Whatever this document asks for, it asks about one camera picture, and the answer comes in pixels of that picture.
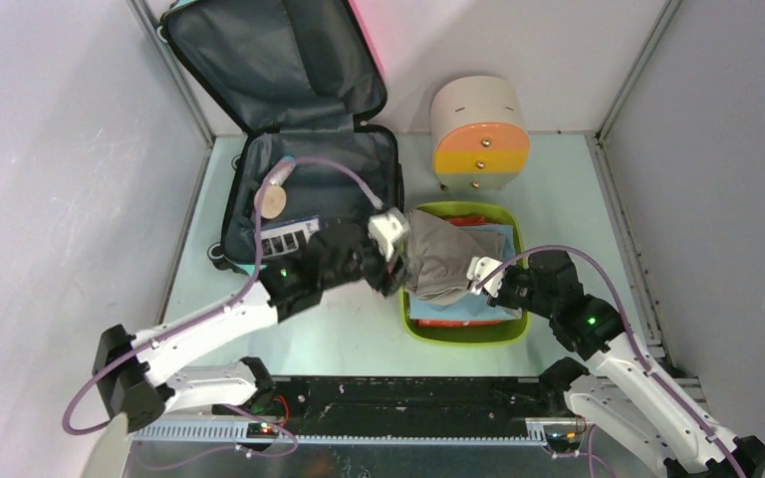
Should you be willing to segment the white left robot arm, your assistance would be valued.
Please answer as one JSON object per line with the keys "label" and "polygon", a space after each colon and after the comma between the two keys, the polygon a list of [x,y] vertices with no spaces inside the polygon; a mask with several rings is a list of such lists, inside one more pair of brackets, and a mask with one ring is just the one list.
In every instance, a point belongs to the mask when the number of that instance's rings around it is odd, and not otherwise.
{"label": "white left robot arm", "polygon": [[343,285],[364,282],[384,297],[394,294],[405,282],[408,234],[396,210],[371,217],[367,225],[337,224],[270,261],[239,300],[173,326],[135,334],[121,325],[107,329],[93,373],[108,415],[124,415],[133,433],[186,408],[233,405],[251,414],[267,412],[276,384],[259,358],[214,366],[197,360],[317,307],[325,292]]}

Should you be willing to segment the light blue garment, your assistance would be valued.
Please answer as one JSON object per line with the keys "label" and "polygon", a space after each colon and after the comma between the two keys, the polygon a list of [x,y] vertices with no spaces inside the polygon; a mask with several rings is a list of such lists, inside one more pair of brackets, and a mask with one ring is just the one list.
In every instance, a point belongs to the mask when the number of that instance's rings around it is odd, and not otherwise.
{"label": "light blue garment", "polygon": [[[475,239],[479,234],[491,233],[504,238],[503,250],[495,259],[502,262],[518,253],[515,243],[515,228],[509,224],[480,224],[460,226]],[[419,326],[433,328],[464,328],[497,325],[521,318],[520,313],[509,313],[501,308],[487,305],[485,296],[467,294],[451,305],[432,305],[408,294],[407,318]]]}

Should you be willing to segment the grey ribbed garment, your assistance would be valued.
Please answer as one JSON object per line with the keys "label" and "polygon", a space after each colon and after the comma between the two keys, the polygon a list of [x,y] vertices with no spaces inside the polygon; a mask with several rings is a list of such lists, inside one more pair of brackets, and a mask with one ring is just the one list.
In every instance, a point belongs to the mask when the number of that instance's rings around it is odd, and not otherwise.
{"label": "grey ribbed garment", "polygon": [[405,290],[432,306],[450,306],[469,295],[467,271],[473,258],[505,260],[514,239],[494,229],[458,227],[425,211],[407,214],[408,278]]}

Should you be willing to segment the pink and teal kids suitcase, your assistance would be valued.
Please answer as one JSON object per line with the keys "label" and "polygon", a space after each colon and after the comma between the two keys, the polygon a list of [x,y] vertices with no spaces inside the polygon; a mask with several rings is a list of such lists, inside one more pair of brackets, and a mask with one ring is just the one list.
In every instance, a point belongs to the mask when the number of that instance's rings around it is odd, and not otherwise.
{"label": "pink and teal kids suitcase", "polygon": [[159,36],[245,133],[219,239],[208,259],[247,273],[255,258],[254,196],[284,155],[324,158],[285,182],[280,223],[318,215],[323,228],[372,213],[367,193],[402,207],[394,134],[375,123],[383,74],[347,1],[179,1]]}

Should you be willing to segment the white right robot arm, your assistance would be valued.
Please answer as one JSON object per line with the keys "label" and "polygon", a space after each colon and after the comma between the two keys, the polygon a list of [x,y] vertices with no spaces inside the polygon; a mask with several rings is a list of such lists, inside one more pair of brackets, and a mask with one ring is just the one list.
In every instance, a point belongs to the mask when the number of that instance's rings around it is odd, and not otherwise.
{"label": "white right robot arm", "polygon": [[474,295],[491,307],[547,320],[570,356],[543,372],[539,400],[554,416],[570,411],[600,428],[658,477],[760,477],[765,444],[720,424],[651,356],[618,296],[585,292],[572,259],[589,255],[540,246],[505,262],[471,260]]}

